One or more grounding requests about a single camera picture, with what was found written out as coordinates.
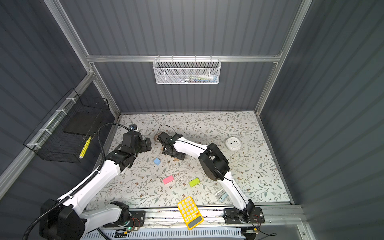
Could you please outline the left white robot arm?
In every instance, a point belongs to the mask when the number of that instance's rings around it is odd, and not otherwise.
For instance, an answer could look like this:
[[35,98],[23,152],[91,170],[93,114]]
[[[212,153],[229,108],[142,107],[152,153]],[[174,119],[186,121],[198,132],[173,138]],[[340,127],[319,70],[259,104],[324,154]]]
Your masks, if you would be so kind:
[[113,201],[104,208],[87,211],[93,197],[113,178],[132,167],[136,157],[152,149],[151,139],[139,132],[123,135],[120,147],[106,156],[102,166],[58,200],[47,200],[42,208],[39,235],[47,240],[79,240],[83,235],[113,223],[132,223],[128,205]]

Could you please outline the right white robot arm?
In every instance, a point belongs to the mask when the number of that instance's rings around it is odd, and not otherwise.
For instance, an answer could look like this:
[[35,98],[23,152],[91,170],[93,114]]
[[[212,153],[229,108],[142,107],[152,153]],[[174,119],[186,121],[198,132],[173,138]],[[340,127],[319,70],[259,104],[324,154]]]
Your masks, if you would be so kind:
[[250,215],[255,204],[240,189],[236,183],[229,161],[217,145],[201,145],[187,140],[181,134],[169,136],[162,132],[157,140],[163,147],[163,154],[178,158],[181,155],[189,155],[199,160],[204,173],[213,181],[219,182],[231,199],[233,206],[238,210],[238,216],[243,223],[250,222]]

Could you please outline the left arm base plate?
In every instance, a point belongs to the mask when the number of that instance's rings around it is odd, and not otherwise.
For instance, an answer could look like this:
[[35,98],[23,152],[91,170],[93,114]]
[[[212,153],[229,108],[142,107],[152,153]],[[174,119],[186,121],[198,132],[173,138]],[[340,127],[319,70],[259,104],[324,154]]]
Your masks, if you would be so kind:
[[130,217],[127,220],[118,220],[114,223],[103,225],[104,228],[139,228],[144,226],[146,211],[130,211]]

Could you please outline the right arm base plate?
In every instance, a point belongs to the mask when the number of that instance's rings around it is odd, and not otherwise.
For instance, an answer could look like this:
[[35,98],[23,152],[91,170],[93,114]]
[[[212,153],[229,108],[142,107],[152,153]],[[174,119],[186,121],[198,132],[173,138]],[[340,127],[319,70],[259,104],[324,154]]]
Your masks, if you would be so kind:
[[253,208],[252,211],[240,211],[236,208],[224,209],[223,218],[227,225],[230,224],[263,224],[265,217],[261,208]]

